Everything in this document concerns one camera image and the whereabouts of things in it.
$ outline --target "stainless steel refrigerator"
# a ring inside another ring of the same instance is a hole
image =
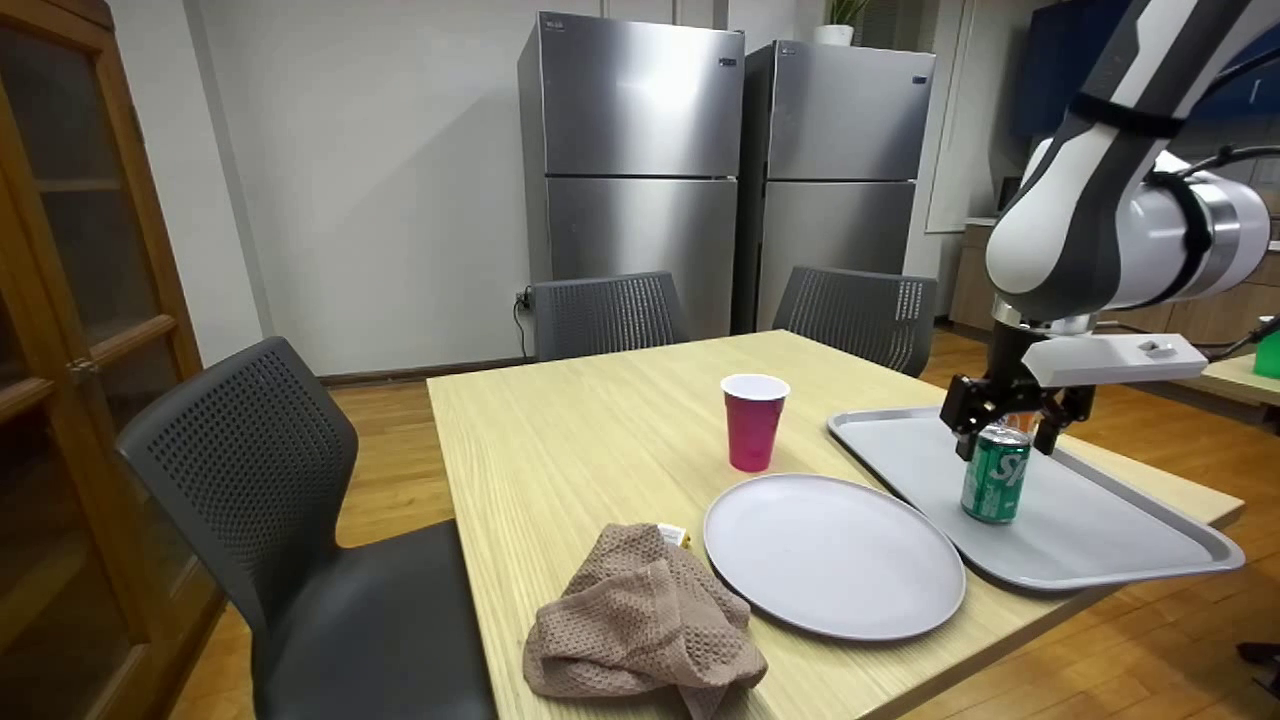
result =
[[[519,51],[531,281],[674,273],[730,334],[743,37],[544,11]]]
[[[770,43],[749,57],[731,330],[773,330],[795,264],[902,273],[928,51]]]

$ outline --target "gray chair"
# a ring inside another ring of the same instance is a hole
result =
[[[674,273],[528,284],[531,355],[597,355],[685,340]]]
[[[776,330],[921,377],[928,364],[934,318],[936,281],[852,268],[791,268],[776,308]]]
[[[284,340],[174,390],[117,449],[248,621],[261,715],[498,715],[455,529],[335,545],[356,433]]]

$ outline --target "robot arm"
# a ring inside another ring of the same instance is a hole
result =
[[[1204,367],[1181,338],[1089,338],[1089,318],[1222,293],[1263,262],[1259,195],[1165,149],[1222,68],[1275,19],[1280,0],[1128,5],[990,242],[1001,293],[990,371],[958,377],[945,405],[959,457],[1007,411],[1039,411],[1038,449],[1052,451],[1055,433],[1089,416],[1093,383]]]

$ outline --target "brown cloth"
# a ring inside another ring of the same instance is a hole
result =
[[[607,525],[564,597],[538,611],[523,681],[555,701],[616,701],[678,688],[689,715],[765,676],[749,606],[657,525]]]

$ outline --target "red cup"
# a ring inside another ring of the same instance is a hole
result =
[[[730,464],[742,473],[765,473],[791,383],[759,371],[742,371],[724,377],[722,391],[730,416]]]

